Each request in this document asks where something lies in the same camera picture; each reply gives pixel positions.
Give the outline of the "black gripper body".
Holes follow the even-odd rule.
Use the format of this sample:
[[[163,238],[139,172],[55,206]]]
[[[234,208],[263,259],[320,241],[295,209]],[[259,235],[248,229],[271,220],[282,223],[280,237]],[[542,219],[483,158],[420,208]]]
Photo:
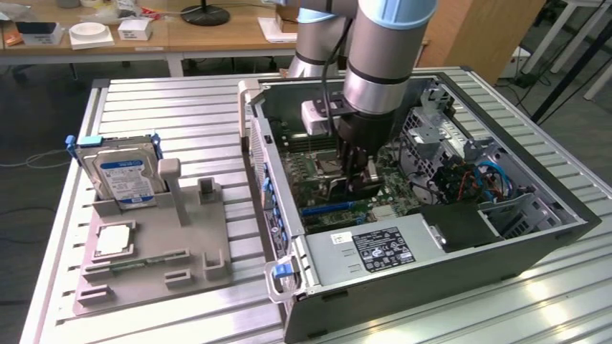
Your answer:
[[[335,117],[335,120],[338,120],[339,151],[346,145],[366,151],[379,151],[388,142],[394,127],[394,112],[379,115],[355,112]]]

